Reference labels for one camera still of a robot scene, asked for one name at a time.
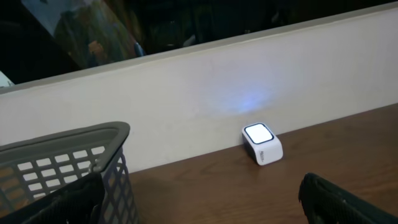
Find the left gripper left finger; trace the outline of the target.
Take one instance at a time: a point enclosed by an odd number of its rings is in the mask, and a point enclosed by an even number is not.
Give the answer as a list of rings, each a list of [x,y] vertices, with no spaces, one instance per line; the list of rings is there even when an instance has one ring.
[[[1,218],[1,224],[97,224],[105,195],[94,172]]]

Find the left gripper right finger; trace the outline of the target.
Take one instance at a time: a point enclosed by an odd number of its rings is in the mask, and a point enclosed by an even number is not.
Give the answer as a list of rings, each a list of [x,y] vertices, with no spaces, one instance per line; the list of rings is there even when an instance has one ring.
[[[298,200],[309,224],[397,224],[396,216],[314,173],[304,175]]]

